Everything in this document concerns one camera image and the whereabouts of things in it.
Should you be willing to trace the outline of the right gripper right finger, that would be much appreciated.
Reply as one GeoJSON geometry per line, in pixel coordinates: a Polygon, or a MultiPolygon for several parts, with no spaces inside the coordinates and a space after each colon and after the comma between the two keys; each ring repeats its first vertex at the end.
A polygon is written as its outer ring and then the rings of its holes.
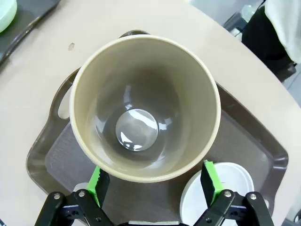
{"type": "Polygon", "coordinates": [[[241,196],[224,189],[213,162],[203,162],[200,182],[207,209],[196,221],[196,226],[220,226],[226,219],[235,220],[239,226],[274,225],[261,193],[248,192],[241,196]]]}

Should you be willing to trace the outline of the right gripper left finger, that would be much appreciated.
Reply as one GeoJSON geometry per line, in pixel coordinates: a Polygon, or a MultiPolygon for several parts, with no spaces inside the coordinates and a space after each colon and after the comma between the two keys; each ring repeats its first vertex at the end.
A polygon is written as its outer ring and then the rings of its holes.
{"type": "Polygon", "coordinates": [[[109,183],[109,174],[96,167],[88,184],[68,196],[59,191],[49,193],[35,225],[71,226],[81,219],[89,226],[113,226],[102,209],[109,183]]]}

